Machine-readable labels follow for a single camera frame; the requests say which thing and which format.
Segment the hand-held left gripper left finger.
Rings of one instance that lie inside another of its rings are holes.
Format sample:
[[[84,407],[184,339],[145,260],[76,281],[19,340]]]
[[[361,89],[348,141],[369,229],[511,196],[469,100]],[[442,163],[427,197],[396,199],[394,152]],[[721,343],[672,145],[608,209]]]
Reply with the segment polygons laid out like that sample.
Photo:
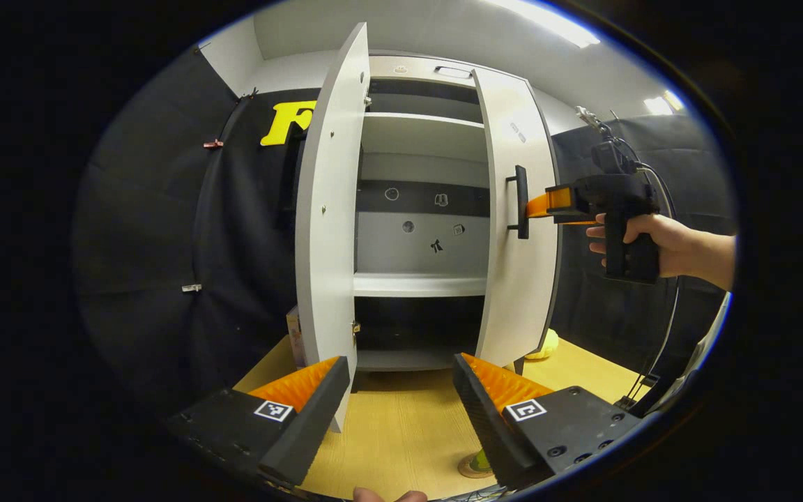
[[[347,358],[335,356],[249,392],[214,392],[166,425],[237,478],[299,486],[350,383]]]

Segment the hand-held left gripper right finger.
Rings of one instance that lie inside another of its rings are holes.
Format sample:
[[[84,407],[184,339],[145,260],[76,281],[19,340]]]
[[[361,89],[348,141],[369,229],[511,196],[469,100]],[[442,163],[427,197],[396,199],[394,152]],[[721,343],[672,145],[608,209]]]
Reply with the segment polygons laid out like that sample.
[[[551,390],[468,353],[453,385],[500,486],[522,490],[593,461],[641,418],[580,386]]]

